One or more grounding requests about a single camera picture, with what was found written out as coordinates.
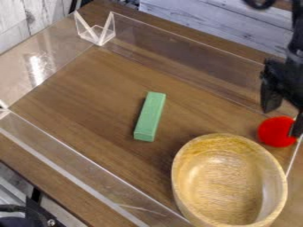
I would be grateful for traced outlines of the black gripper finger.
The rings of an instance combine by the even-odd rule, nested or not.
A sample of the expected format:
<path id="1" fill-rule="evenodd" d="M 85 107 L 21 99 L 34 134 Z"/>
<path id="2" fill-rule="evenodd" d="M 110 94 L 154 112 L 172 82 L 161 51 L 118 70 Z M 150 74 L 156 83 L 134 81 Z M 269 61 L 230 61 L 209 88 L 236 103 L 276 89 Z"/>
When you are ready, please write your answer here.
<path id="1" fill-rule="evenodd" d="M 261 82 L 260 86 L 260 106 L 262 112 L 266 114 L 276 110 L 281 105 L 282 97 L 276 89 L 266 83 Z"/>
<path id="2" fill-rule="evenodd" d="M 301 134 L 303 134 L 303 112 L 299 112 L 294 121 L 290 125 L 289 136 L 300 137 Z"/>

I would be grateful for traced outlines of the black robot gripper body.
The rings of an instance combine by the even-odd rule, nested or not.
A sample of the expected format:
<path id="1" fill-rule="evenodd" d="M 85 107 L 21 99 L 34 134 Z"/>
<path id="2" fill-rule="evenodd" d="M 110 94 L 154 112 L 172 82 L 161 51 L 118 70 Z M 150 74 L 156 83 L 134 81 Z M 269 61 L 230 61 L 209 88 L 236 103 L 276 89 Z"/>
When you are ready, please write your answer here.
<path id="1" fill-rule="evenodd" d="M 303 50 L 286 51 L 284 62 L 265 59 L 260 73 L 261 82 L 266 82 L 299 111 L 303 110 Z"/>

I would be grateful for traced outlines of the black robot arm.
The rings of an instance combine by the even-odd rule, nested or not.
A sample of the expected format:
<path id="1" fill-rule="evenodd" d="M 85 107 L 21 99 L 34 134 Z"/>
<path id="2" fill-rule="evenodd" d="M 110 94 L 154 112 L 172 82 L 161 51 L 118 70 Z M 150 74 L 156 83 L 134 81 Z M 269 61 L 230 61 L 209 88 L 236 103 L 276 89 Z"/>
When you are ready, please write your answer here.
<path id="1" fill-rule="evenodd" d="M 260 106 L 266 114 L 276 110 L 285 100 L 297 115 L 286 135 L 303 135 L 303 0 L 290 0 L 292 36 L 286 45 L 285 61 L 265 59 L 260 74 Z"/>

